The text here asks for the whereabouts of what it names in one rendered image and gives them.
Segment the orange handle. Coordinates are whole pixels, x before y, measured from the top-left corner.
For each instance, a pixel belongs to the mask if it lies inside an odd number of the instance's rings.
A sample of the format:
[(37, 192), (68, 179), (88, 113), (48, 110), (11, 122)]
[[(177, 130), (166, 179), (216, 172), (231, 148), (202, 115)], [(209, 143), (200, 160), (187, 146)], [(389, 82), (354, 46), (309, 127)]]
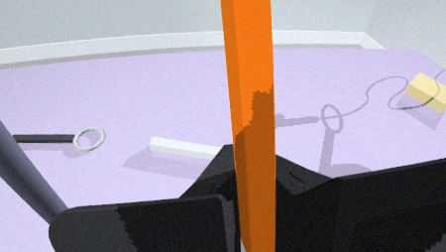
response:
[(276, 252), (276, 107), (271, 0), (220, 0), (240, 235)]

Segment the white rectangular bar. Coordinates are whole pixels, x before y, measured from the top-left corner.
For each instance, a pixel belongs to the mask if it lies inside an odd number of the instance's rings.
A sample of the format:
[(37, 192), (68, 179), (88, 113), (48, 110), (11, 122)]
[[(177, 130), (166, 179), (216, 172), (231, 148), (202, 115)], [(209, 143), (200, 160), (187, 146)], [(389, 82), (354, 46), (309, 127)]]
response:
[(151, 151), (162, 152), (192, 158), (213, 160), (221, 147), (175, 141), (153, 137), (150, 142)]

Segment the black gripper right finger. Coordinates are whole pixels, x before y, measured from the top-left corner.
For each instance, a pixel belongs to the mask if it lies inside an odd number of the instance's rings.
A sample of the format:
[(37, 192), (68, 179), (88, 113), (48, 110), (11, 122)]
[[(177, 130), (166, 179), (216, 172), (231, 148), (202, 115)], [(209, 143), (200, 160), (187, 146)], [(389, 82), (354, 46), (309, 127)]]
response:
[(349, 252), (368, 218), (446, 201), (446, 158), (331, 179), (276, 155), (276, 252)]

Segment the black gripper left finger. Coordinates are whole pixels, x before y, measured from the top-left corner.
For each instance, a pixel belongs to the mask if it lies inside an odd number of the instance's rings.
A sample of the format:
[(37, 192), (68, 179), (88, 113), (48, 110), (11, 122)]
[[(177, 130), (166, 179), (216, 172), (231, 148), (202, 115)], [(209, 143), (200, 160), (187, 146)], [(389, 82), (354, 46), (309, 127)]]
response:
[(241, 252), (233, 144), (182, 196), (71, 207), (49, 240), (55, 252)]

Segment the dark grey flat bar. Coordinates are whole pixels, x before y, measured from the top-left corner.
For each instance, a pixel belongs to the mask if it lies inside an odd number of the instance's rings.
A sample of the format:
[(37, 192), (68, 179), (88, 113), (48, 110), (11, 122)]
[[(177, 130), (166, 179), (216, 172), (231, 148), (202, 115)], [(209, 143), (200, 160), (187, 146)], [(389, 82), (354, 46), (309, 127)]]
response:
[[(80, 148), (77, 146), (76, 140), (80, 134), (83, 134), (87, 131), (96, 131), (100, 133), (100, 139), (96, 142), (95, 145), (90, 146), (89, 148)], [(96, 149), (103, 142), (103, 133), (102, 130), (96, 127), (88, 127), (77, 134), (24, 134), (24, 135), (13, 135), (15, 141), (17, 143), (58, 143), (58, 144), (70, 144), (73, 143), (74, 148), (79, 151), (91, 151)]]

